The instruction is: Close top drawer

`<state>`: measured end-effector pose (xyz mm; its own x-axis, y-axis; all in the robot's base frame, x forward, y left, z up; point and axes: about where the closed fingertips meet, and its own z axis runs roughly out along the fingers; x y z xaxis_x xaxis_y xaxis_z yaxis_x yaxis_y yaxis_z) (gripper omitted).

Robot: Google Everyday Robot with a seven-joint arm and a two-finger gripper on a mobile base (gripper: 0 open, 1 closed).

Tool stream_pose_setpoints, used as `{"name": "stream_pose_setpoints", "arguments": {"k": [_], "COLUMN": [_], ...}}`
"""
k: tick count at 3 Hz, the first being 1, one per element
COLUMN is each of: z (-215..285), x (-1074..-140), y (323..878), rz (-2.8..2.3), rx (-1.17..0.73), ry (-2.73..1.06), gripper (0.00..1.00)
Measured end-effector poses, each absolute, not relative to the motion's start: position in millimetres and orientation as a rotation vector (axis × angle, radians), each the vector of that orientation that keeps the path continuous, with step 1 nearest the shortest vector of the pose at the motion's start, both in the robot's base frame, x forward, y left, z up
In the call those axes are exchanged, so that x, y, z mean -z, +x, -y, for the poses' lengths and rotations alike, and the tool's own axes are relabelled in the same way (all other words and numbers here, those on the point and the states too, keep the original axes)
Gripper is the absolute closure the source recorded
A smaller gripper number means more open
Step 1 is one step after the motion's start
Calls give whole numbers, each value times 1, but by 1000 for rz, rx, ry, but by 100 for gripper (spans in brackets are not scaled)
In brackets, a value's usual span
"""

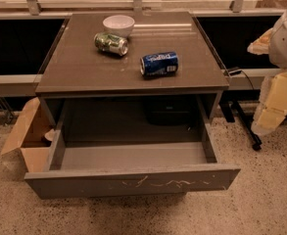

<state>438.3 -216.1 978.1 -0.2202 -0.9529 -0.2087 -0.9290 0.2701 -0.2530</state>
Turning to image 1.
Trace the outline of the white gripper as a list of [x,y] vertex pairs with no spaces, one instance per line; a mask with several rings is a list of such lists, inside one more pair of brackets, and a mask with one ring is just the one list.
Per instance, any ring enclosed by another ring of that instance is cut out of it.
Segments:
[[[287,69],[287,9],[273,28],[252,42],[247,51],[255,55],[269,52],[274,65]],[[259,101],[252,131],[263,136],[273,132],[287,116],[287,71],[263,80]]]

